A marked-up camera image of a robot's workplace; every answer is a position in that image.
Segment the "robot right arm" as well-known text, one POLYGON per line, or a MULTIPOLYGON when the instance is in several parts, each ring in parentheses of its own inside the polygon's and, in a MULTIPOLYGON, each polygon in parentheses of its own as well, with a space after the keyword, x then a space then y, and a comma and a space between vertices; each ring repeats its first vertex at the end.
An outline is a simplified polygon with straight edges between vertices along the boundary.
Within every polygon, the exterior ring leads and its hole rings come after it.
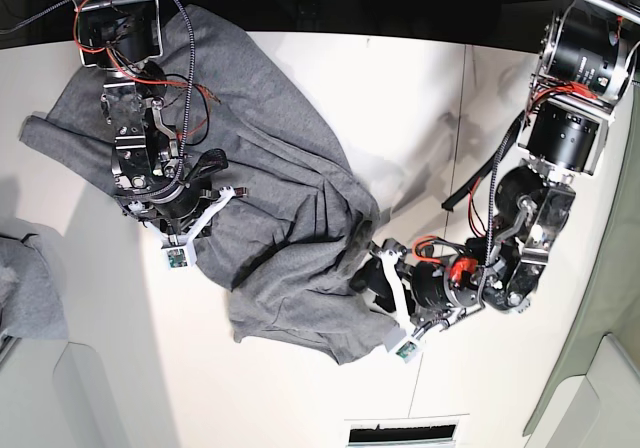
POLYGON ((212 233, 214 217, 242 188, 216 189, 213 174, 227 169, 221 149, 190 162, 196 146, 189 114, 181 126, 163 120, 164 95, 181 89, 184 109, 194 93, 205 104, 215 95, 195 81, 195 32, 188 24, 186 75, 166 74, 156 59, 163 54, 160 0, 66 0, 75 7, 73 40, 86 68, 104 73, 99 95, 102 116, 113 129, 110 143, 115 200, 127 216, 155 229, 168 253, 192 248, 212 233))

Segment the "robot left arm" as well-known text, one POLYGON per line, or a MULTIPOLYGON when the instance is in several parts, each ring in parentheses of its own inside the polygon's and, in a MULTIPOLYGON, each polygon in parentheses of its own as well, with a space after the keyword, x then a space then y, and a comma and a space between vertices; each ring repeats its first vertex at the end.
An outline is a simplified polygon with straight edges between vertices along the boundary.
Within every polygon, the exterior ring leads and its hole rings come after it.
POLYGON ((614 111, 631 85, 639 0, 566 0, 545 30, 528 98, 494 155, 444 203, 472 203, 488 181, 487 224, 462 243, 427 235, 388 239, 351 285, 393 320, 384 344, 408 358, 426 333, 485 308, 528 307, 565 227, 579 174, 595 172, 614 111))

